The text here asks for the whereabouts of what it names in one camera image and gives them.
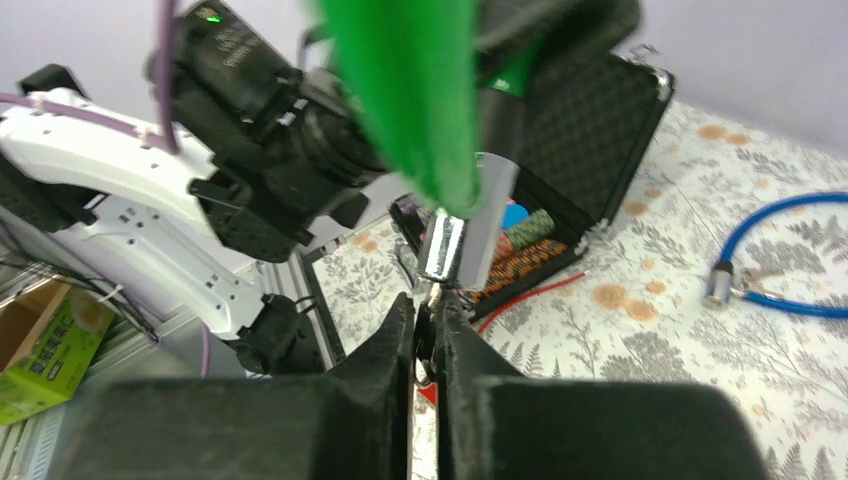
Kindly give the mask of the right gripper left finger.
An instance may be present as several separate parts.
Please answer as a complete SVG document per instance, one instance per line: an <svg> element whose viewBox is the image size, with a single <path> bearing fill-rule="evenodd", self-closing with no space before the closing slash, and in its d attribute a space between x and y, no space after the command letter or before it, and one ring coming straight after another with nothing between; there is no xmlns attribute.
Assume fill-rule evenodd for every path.
<svg viewBox="0 0 848 480"><path fill-rule="evenodd" d="M412 300L331 370L139 380L103 390L53 479L407 479Z"/></svg>

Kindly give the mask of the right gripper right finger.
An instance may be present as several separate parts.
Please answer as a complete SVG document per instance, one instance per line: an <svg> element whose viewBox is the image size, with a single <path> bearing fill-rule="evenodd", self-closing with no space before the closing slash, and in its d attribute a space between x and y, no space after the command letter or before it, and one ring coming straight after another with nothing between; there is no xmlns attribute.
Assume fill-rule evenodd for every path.
<svg viewBox="0 0 848 480"><path fill-rule="evenodd" d="M530 378L447 296L433 303L443 479L763 479L719 390L696 383Z"/></svg>

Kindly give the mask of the green cable lock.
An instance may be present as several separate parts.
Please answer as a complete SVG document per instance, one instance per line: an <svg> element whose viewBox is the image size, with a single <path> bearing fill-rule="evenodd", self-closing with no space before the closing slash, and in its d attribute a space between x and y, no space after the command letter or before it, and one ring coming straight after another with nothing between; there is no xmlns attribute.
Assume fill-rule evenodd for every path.
<svg viewBox="0 0 848 480"><path fill-rule="evenodd" d="M478 141L470 1L320 1L355 114L389 167L434 214L419 271L482 290L516 165Z"/></svg>

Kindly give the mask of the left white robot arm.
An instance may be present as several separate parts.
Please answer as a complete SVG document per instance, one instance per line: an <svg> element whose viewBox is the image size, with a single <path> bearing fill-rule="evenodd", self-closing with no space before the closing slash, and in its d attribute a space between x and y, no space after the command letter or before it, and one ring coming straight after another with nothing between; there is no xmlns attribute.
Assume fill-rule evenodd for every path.
<svg viewBox="0 0 848 480"><path fill-rule="evenodd" d="M345 352L311 318L320 301L242 280L180 225L269 264L310 244L319 217L355 226L387 169L341 80L288 62L221 1L162 5L148 78L154 124L96 105L60 65L3 94L3 208L159 281L250 372L333 368Z"/></svg>

